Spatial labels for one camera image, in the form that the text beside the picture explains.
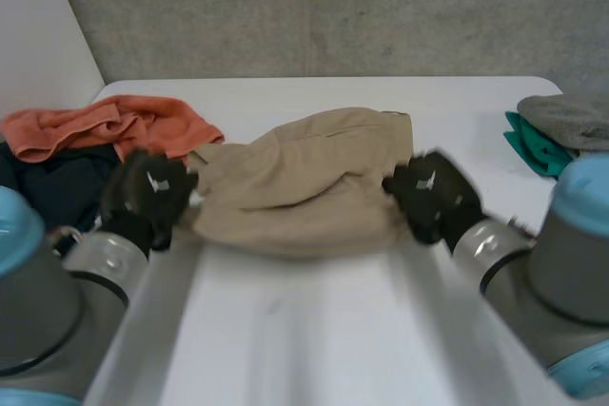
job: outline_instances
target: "white table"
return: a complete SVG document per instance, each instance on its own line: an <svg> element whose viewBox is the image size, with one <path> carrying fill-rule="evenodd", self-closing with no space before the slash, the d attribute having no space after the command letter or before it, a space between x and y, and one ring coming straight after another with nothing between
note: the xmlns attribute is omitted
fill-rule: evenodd
<svg viewBox="0 0 609 406"><path fill-rule="evenodd" d="M125 81L98 99L118 93L185 100L236 143L336 107L405 111L416 150L441 146L488 210L535 228L553 185L502 137L505 110L560 93L541 78ZM290 262L184 235L151 266L88 404L576 404L464 286L442 246Z"/></svg>

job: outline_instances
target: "teal cloth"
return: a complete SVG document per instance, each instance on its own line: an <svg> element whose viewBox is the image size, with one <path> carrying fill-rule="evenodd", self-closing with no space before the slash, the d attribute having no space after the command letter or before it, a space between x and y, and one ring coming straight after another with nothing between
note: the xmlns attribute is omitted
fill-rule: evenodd
<svg viewBox="0 0 609 406"><path fill-rule="evenodd" d="M573 158L564 147L539 132L518 113L506 111L513 132L503 136L529 167L541 176L558 178Z"/></svg>

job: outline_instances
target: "beige pants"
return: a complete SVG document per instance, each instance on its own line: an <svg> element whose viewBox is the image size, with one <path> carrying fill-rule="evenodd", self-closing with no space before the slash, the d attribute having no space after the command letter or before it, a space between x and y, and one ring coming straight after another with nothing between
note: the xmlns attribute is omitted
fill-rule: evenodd
<svg viewBox="0 0 609 406"><path fill-rule="evenodd" d="M367 108L315 114L250 145L202 145L188 157L204 197L193 228L287 257L385 247L406 226L381 181L411 155L410 117Z"/></svg>

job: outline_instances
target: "concrete wall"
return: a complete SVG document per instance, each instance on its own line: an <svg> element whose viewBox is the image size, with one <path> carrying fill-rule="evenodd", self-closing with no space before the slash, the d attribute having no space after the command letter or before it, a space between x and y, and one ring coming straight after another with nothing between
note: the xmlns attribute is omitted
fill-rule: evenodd
<svg viewBox="0 0 609 406"><path fill-rule="evenodd" d="M609 89L609 0L69 0L107 82L539 75Z"/></svg>

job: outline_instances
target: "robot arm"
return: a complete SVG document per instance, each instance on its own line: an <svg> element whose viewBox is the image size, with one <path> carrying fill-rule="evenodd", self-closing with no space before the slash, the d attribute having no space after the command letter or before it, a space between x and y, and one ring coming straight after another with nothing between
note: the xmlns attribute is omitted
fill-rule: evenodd
<svg viewBox="0 0 609 406"><path fill-rule="evenodd" d="M444 240L537 362L570 396L609 393L609 155L560 177L536 240L484 214L478 193L440 152L383 181L414 237Z"/></svg>
<svg viewBox="0 0 609 406"><path fill-rule="evenodd" d="M132 154L108 183L102 226L63 261L23 198L0 187L0 402L79 404L196 183L181 163Z"/></svg>

